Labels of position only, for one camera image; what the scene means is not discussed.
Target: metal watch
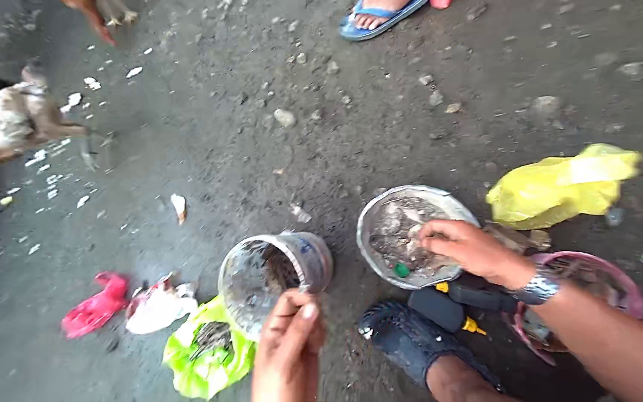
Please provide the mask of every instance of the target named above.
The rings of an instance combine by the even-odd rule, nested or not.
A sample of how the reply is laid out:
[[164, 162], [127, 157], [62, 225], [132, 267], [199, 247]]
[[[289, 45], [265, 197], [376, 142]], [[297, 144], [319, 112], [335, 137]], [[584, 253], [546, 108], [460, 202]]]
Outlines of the metal watch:
[[535, 265], [535, 275], [527, 285], [510, 292], [516, 299], [532, 306], [540, 305], [549, 300], [559, 290], [560, 282], [557, 274], [542, 264]]

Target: gray concrete ground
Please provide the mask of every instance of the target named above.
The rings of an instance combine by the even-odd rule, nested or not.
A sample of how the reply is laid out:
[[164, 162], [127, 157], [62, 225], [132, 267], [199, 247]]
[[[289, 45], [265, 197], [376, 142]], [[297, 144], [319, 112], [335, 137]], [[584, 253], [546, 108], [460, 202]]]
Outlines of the gray concrete ground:
[[[66, 341], [60, 319], [98, 291], [92, 278], [105, 269], [130, 275], [131, 287], [176, 269], [200, 279], [208, 300], [232, 245], [285, 228], [319, 233], [336, 259], [324, 298], [329, 339], [319, 400], [429, 401], [355, 332], [366, 306], [406, 296], [381, 281], [354, 244], [356, 218], [373, 191], [441, 187], [482, 220], [489, 217], [484, 183], [510, 169], [598, 141], [643, 153], [643, 79], [617, 70], [643, 61], [643, 0], [575, 2], [564, 14], [559, 8], [572, 3], [491, 1], [474, 22], [465, 17], [474, 0], [458, 0], [444, 11], [426, 7], [361, 44], [336, 32], [347, 1], [251, 0], [243, 8], [233, 0], [224, 19], [213, 0], [128, 3], [140, 18], [115, 33], [119, 47], [111, 48], [58, 1], [0, 0], [0, 74], [13, 79], [39, 56], [61, 104], [72, 92], [90, 102], [72, 118], [116, 133], [95, 173], [84, 169], [76, 141], [32, 167], [23, 166], [26, 158], [0, 166], [0, 195], [22, 187], [0, 214], [0, 401], [182, 401], [160, 363], [173, 328], [130, 335], [117, 315], [101, 331]], [[287, 61], [301, 51], [306, 64]], [[329, 59], [338, 74], [326, 73]], [[142, 73], [126, 79], [138, 66]], [[441, 106], [429, 105], [432, 88], [418, 82], [427, 73], [445, 96]], [[85, 77], [102, 88], [88, 89]], [[544, 95], [564, 100], [554, 124], [524, 111]], [[451, 102], [462, 102], [458, 114], [444, 113]], [[278, 107], [297, 116], [294, 128], [269, 121]], [[316, 109], [318, 121], [309, 117]], [[623, 127], [607, 129], [615, 124]], [[46, 163], [51, 168], [37, 173]], [[555, 249], [614, 261], [643, 288], [641, 168], [622, 187], [627, 213], [619, 227], [580, 216], [551, 234]], [[63, 176], [52, 200], [50, 175]], [[172, 193], [189, 202], [182, 226], [165, 202]], [[77, 209], [84, 195], [91, 198]], [[303, 203], [310, 223], [296, 223], [291, 201]], [[549, 368], [496, 315], [471, 315], [489, 336], [460, 337], [513, 395], [593, 401], [603, 394], [571, 356]], [[106, 353], [115, 337], [120, 346]], [[247, 377], [218, 400], [247, 400], [249, 384]]]

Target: human hand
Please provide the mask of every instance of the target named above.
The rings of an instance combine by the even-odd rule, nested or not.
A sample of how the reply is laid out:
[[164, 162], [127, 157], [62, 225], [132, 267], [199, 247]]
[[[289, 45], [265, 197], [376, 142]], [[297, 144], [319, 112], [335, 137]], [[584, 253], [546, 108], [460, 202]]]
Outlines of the human hand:
[[284, 292], [262, 327], [252, 374], [252, 402], [315, 401], [319, 349], [325, 338], [315, 298], [299, 289]]
[[[433, 237], [435, 234], [445, 238]], [[534, 275], [532, 262], [464, 220], [431, 220], [423, 225], [418, 236], [421, 246], [428, 251], [452, 257], [471, 274], [505, 288], [522, 288]]]

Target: brown chicken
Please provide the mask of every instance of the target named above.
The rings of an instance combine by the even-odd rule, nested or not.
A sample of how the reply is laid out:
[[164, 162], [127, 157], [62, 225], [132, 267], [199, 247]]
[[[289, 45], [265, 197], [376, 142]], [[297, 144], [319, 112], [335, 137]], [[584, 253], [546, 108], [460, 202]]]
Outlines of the brown chicken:
[[98, 5], [101, 6], [103, 12], [108, 14], [110, 21], [107, 25], [121, 25], [118, 16], [123, 14], [123, 21], [132, 23], [138, 17], [138, 13], [132, 12], [123, 3], [123, 0], [61, 0], [69, 8], [80, 10], [89, 20], [89, 24], [94, 31], [106, 42], [115, 46], [116, 41], [113, 40], [111, 32], [106, 28], [106, 21], [99, 11]]

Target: yellow plastic bag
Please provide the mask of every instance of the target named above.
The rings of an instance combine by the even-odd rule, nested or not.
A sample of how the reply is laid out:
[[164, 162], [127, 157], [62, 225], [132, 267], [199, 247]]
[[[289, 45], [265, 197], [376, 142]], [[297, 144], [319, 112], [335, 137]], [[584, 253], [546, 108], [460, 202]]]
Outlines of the yellow plastic bag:
[[603, 215], [620, 180], [637, 175], [642, 156], [591, 144], [576, 157], [549, 157], [513, 169], [488, 192], [493, 220], [517, 230], [550, 227], [578, 214]]

